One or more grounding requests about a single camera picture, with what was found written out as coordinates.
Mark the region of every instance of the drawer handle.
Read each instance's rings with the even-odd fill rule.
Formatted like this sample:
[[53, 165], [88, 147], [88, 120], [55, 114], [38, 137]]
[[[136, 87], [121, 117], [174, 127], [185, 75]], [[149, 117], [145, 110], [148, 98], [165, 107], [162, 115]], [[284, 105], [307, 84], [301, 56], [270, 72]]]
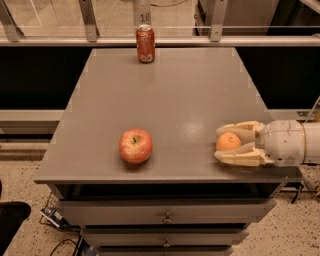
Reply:
[[166, 213], [166, 217], [162, 220], [164, 224], [171, 224], [172, 221], [173, 220], [170, 218], [169, 213]]
[[168, 238], [165, 239], [165, 241], [164, 241], [162, 246], [165, 247], [165, 248], [169, 248], [171, 246], [171, 244], [168, 241]]

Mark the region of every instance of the drawer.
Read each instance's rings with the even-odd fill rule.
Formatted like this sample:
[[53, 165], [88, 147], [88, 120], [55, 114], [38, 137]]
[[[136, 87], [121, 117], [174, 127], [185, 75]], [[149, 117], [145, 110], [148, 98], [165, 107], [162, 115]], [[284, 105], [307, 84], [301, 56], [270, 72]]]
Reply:
[[229, 256], [230, 247], [99, 248], [99, 256]]
[[118, 227], [84, 229], [84, 240], [93, 246], [212, 246], [235, 245], [248, 235], [242, 229]]
[[71, 225], [143, 225], [259, 222], [273, 199], [59, 201]]

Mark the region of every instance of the orange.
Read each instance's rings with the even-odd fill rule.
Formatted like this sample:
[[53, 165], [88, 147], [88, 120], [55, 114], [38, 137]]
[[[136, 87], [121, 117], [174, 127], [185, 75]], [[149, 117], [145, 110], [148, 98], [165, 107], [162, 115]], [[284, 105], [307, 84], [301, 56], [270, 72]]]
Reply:
[[241, 140], [232, 132], [225, 132], [217, 140], [216, 150], [230, 150], [241, 146]]

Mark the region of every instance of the table top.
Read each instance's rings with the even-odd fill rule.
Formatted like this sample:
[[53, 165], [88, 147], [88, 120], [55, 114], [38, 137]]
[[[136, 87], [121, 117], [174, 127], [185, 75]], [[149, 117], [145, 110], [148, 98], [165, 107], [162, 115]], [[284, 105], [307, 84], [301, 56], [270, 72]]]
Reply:
[[[136, 49], [94, 49], [36, 183], [273, 182], [297, 167], [232, 167], [213, 156], [218, 127], [272, 121], [234, 48], [161, 48], [142, 64]], [[153, 153], [129, 165], [118, 153], [131, 128], [148, 131]]]

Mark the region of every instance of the glass panel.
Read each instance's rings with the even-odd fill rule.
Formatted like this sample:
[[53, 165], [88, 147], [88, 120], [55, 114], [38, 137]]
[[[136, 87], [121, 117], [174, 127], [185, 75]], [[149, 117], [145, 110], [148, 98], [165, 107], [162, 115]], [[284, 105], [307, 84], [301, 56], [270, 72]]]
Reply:
[[320, 14], [301, 2], [294, 2], [285, 0], [229, 1], [223, 35], [313, 35], [319, 33]]
[[191, 38], [197, 0], [151, 0], [150, 11], [143, 0], [95, 0], [94, 11], [101, 37], [134, 37], [135, 28], [151, 23], [156, 37]]
[[6, 0], [25, 36], [85, 37], [78, 0]]

